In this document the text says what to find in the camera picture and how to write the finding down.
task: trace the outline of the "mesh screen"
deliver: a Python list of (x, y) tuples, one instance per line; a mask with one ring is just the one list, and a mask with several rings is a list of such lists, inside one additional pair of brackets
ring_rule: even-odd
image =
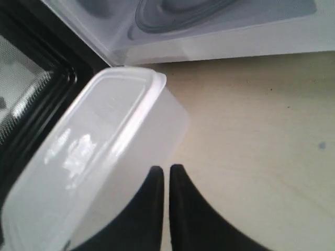
[(52, 78), (0, 35), (0, 145)]

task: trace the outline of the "plastic container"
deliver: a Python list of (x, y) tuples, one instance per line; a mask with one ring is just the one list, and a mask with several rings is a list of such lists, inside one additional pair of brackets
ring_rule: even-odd
[(79, 227), (78, 244), (122, 211), (186, 131), (186, 111), (165, 82), (153, 70), (117, 67), (88, 83), (10, 191), (3, 250), (62, 250)]

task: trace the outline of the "container lid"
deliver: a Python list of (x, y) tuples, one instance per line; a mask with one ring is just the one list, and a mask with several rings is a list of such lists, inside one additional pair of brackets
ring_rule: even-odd
[(153, 70), (119, 67), (88, 83), (6, 199), (7, 251), (62, 250), (165, 82)]

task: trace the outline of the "countertop surface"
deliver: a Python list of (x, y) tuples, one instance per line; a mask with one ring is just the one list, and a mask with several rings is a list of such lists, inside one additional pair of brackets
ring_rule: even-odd
[(272, 250), (334, 250), (335, 53), (150, 67), (191, 119), (171, 163), (226, 220)]

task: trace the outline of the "dark speck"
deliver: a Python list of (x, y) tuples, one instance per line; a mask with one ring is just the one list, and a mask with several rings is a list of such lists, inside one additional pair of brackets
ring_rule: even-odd
[(4, 97), (0, 97), (0, 110), (4, 110), (6, 108), (7, 108), (7, 106), (6, 106), (5, 98)]
[(326, 147), (327, 147), (327, 144), (325, 143), (325, 141), (322, 141), (319, 143), (319, 149), (324, 150), (326, 149)]

